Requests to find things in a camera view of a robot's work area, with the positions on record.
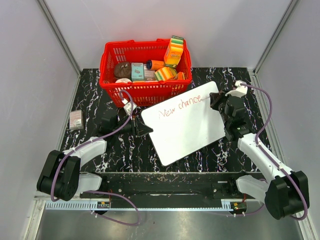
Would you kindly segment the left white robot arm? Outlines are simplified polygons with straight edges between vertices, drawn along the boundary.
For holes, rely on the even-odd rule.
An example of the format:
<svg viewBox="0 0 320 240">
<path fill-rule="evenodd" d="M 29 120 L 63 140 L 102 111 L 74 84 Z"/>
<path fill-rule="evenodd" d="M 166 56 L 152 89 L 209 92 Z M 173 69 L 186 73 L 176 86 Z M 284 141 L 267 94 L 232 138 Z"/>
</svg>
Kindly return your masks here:
<svg viewBox="0 0 320 240">
<path fill-rule="evenodd" d="M 52 150 L 38 178 L 37 191 L 48 194 L 54 202 L 69 201 L 76 194 L 91 191 L 96 197 L 107 195 L 108 185 L 96 173 L 81 173 L 83 165 L 106 152 L 114 144 L 117 135 L 130 133 L 142 137 L 153 129 L 135 116 L 118 119 L 103 117 L 95 129 L 95 135 L 77 147 L 68 150 Z"/>
</svg>

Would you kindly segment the white whiteboard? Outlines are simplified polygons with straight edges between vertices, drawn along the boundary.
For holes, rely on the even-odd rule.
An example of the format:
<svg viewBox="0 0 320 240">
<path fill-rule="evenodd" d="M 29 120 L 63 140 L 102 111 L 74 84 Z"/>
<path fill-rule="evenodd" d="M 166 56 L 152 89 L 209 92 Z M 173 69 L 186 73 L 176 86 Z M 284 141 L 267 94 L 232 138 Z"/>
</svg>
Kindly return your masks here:
<svg viewBox="0 0 320 240">
<path fill-rule="evenodd" d="M 201 100 L 209 93 L 217 93 L 214 81 L 207 82 L 141 112 L 154 149 L 163 166 L 168 166 L 187 155 L 225 136 L 220 113 L 210 108 L 210 99 Z"/>
</svg>

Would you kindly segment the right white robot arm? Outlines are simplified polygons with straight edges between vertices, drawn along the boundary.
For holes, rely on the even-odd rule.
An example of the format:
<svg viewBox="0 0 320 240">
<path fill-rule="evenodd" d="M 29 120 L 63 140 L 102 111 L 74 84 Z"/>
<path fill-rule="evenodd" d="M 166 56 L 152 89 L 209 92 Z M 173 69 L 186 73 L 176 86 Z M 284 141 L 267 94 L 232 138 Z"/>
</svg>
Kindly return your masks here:
<svg viewBox="0 0 320 240">
<path fill-rule="evenodd" d="M 209 94 L 210 107 L 218 111 L 224 124 L 226 138 L 235 142 L 262 173 L 264 180 L 243 174 L 227 186 L 233 198 L 249 195 L 262 202 L 270 215 L 280 220 L 296 217 L 304 220 L 310 206 L 308 178 L 302 171 L 293 171 L 283 164 L 253 133 L 245 119 L 246 108 L 241 97 L 224 92 Z"/>
</svg>

